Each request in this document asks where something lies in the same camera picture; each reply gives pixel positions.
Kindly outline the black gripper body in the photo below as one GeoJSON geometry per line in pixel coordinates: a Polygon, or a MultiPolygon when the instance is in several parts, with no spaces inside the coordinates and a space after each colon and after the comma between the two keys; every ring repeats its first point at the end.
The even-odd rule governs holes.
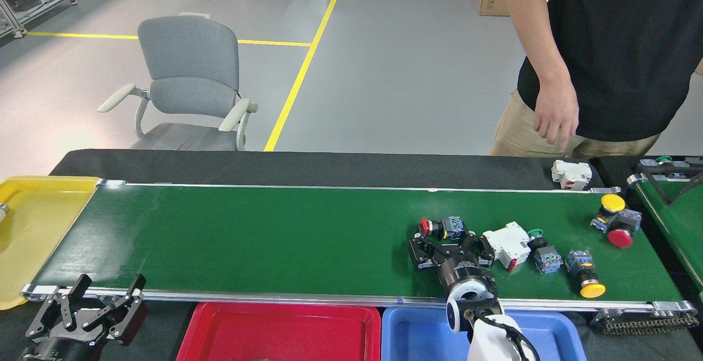
{"type": "Polygon", "coordinates": [[[83,360],[83,342],[69,337],[48,337],[25,348],[20,360],[83,360]]]}
{"type": "Polygon", "coordinates": [[[475,259],[459,255],[438,266],[439,281],[447,298],[495,298],[494,274],[475,259]]]}

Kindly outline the person's right hand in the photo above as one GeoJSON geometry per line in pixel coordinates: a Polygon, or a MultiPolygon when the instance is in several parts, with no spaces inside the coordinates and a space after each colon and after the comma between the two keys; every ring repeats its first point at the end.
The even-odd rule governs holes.
{"type": "Polygon", "coordinates": [[[572,83],[558,81],[541,85],[534,111],[534,130],[548,144],[564,152],[578,126],[578,101],[572,83]]]}

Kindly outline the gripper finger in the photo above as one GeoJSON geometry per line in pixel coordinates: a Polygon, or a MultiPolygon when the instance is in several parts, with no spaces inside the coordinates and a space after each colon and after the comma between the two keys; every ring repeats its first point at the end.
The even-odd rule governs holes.
{"type": "Polygon", "coordinates": [[[495,252],[484,235],[468,233],[460,244],[460,254],[481,268],[494,266],[495,252]]]}
{"type": "Polygon", "coordinates": [[[409,244],[409,254],[417,270],[439,269],[456,251],[456,241],[441,240],[419,232],[412,236],[409,244]]]}
{"type": "Polygon", "coordinates": [[[67,294],[55,293],[48,296],[42,301],[42,306],[33,318],[25,337],[35,343],[50,338],[85,342],[86,332],[78,323],[77,311],[90,285],[90,277],[87,274],[81,274],[67,294]]]}
{"type": "Polygon", "coordinates": [[[77,313],[79,341],[90,346],[107,340],[130,345],[150,313],[142,294],[146,282],[143,274],[137,274],[125,295],[98,295],[92,300],[93,308],[80,309],[77,313]]]}

